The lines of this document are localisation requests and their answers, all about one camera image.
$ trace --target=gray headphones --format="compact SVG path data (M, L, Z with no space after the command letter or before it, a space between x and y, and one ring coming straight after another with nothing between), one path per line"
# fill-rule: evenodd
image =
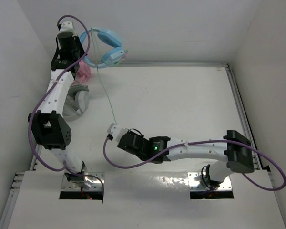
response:
M88 106L88 86L82 84L73 85L68 91L62 115L67 118L81 116Z

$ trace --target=pink object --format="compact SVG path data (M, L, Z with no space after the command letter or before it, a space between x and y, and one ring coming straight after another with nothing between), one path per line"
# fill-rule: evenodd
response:
M76 73L76 81L85 84L88 80L88 78L91 77L91 69L90 67L84 62L80 61L79 63L80 68L78 72Z

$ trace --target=white robotic arm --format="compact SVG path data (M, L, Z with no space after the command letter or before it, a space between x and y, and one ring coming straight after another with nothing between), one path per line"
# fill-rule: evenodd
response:
M177 139L169 137L152 137L149 140L139 132L135 133L111 124L108 129L108 137L117 141L118 147L138 156L141 160L146 161L159 152L168 149L167 152L158 156L153 163L162 163L164 161L175 161L186 158L206 158L217 160L215 163L206 166L206 185L217 187L224 179L234 172L249 173L254 171L252 153L236 145L229 146L227 143L207 143L197 146L189 145L194 140ZM236 131L227 131L227 136L221 139L236 140L246 145L250 141ZM231 157L241 153L244 157Z
M46 149L51 150L62 165L66 164L69 169L79 173L82 171L83 162L68 146L72 133L62 118L68 90L75 79L79 65L75 65L58 79L59 75L84 53L72 21L66 21L59 25L56 42L57 49L51 62L52 71L48 90L55 83L57 84L41 103L37 113L34 115L32 132L39 145L43 145Z

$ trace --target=light blue headphones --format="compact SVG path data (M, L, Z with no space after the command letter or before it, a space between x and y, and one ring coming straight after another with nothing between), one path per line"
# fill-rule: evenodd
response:
M84 57L84 62L91 66L92 68L106 68L111 67L118 64L122 61L127 51L122 48L122 39L113 31L105 28L94 27L88 30L88 32L97 32L98 38L104 42L112 46L114 49L109 50L101 59L101 64L91 63L87 56ZM83 32L80 36L81 43L84 42L87 36L86 32Z

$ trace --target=white table surface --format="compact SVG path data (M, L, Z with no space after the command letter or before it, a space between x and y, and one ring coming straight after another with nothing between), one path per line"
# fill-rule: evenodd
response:
M222 137L228 129L243 133L225 68L215 67L118 67L100 70L116 119L125 128L136 128L146 138L169 136L207 140ZM88 81L91 100L82 117L68 122L70 146L86 166L97 172L120 171L102 154L107 129L113 122L110 106L97 75ZM120 165L140 160L107 144L108 157ZM48 150L41 157L50 165L61 164ZM210 159L147 164L135 171L197 171ZM39 164L38 171L46 168Z
M146 137L183 139L222 137L227 129L243 133L225 68L121 67L101 70L118 124L137 128ZM59 200L63 173L46 170L24 176L9 229L283 229L273 192L263 191L241 174L231 175L234 199L190 200L189 186L170 182L186 177L212 160L179 160L148 164L132 170L109 165L102 155L107 129L113 122L110 106L97 76L89 81L90 106L69 122L71 146L95 172L105 172L104 203ZM121 165L140 162L109 143L109 157ZM61 167L47 150L41 157ZM266 171L250 175L266 187Z

